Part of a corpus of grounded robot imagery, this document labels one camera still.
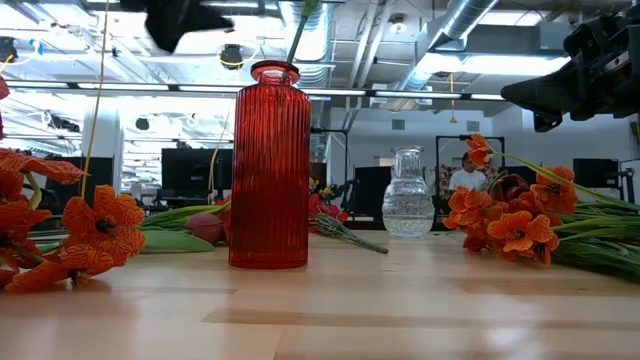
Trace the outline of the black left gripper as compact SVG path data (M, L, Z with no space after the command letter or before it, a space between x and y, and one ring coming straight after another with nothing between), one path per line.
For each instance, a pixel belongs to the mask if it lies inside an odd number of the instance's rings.
M226 30L234 23L202 0L119 0L128 12L147 14L145 27L158 48L174 53L190 32Z

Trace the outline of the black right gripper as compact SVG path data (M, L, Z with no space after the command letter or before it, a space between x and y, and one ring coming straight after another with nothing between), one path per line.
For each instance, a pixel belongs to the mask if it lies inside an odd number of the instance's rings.
M564 48L570 61L561 69L501 90L506 101L533 111L535 131L558 127L566 114L586 121L640 112L640 14L583 22Z

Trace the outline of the dark red tulip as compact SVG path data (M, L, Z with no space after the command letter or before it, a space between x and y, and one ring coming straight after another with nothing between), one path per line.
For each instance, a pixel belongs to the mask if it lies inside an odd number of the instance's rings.
M146 238L142 252L206 253L225 239L224 222L211 213L177 214L146 219L139 227Z
M509 203L521 194L528 192L529 184L517 174L501 175L489 185L489 195L498 202Z
M287 55L287 60L286 60L287 63L289 64L293 63L307 20L315 11L319 3L320 3L320 0L305 0L304 7L302 9L301 16L300 16L300 22L297 26L296 33L293 37L293 41Z

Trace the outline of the orange flower bunch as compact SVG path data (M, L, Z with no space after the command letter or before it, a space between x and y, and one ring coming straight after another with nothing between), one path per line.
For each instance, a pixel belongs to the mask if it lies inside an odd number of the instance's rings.
M535 180L509 203L493 200L489 185L481 191L459 187L450 194L444 224L464 233L464 249L640 284L640 205L576 184L567 167L523 164Z
M62 220L68 236L52 253L41 253L29 231L52 213L39 207L36 174L63 185L87 177L86 171L69 162L0 148L0 290L36 292L66 280L82 286L124 266L142 250L145 235L138 226L144 220L143 210L133 197L99 185L92 204L78 196L67 201Z

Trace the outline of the red ribbed glass vase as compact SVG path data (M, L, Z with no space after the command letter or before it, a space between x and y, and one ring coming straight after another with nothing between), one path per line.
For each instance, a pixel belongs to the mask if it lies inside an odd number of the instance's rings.
M229 264L289 269L308 260L311 101L290 63L255 63L236 97Z

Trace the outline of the clear glass vase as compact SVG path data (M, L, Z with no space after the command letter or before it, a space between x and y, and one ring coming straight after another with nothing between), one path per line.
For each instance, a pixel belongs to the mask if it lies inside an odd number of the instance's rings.
M435 208L422 175L422 151L418 145L393 149L393 174L382 203L383 223L391 237L423 238L433 225Z

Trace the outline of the black dome ceiling fixture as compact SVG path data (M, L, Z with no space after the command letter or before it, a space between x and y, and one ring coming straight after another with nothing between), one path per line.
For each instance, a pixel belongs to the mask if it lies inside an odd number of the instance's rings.
M230 71L240 70L244 64L241 50L239 44L225 44L219 54L220 64Z

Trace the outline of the long ceiling light strip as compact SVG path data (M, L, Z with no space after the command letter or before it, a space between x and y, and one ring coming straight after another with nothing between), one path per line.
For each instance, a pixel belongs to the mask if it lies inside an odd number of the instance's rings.
M231 85L177 85L177 84L129 84L129 83L65 83L52 81L9 80L10 89L22 91L56 91L60 93L97 92L99 87L104 94L115 95L158 95L195 96L208 94L236 94L242 86ZM435 91L396 91L376 89L340 89L340 88L301 88L311 96L320 97L368 97L368 98L400 98L429 100L462 100L501 102L504 98L499 94L435 92Z

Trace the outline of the black computer monitor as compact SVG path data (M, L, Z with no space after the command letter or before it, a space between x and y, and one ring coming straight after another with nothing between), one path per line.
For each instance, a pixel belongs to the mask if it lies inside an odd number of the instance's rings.
M586 188L618 188L619 161L617 159L574 158L574 182Z
M171 149L161 151L162 189L175 197L221 196L232 189L232 149Z
M89 164L89 176L85 189L85 201L92 206L94 203L95 188L98 185L113 184L113 162L111 157L92 157ZM45 190L43 192L43 200L49 205L65 205L66 202L74 196L79 196L81 192L81 183L71 185L63 185L54 180L47 179Z

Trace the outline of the person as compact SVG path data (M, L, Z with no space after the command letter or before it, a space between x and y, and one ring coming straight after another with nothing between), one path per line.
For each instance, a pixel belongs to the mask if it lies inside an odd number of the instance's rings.
M485 190L488 185L488 180L486 176L476 168L468 153L463 155L461 165L462 167L451 175L448 191L453 194L459 187L464 187L467 190Z

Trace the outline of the black upright panel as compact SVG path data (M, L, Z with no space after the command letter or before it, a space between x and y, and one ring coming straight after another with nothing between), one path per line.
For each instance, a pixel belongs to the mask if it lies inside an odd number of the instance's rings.
M392 179L391 167L356 167L354 214L382 220L384 193Z

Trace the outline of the silver round ventilation duct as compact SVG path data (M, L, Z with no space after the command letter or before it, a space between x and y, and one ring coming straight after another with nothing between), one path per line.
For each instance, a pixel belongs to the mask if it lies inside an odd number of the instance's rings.
M432 77L446 80L453 91L453 75L461 72L462 60L448 52L466 49L467 38L499 0L449 0L444 13L425 22L414 43L414 61L396 91L430 91Z

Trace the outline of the silver corrugated duct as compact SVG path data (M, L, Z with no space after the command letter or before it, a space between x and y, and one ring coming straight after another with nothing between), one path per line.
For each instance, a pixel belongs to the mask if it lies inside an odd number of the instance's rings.
M298 85L304 88L326 87L329 83L334 7L321 0L302 0L293 5L292 10L296 27L305 21L293 57L300 73Z

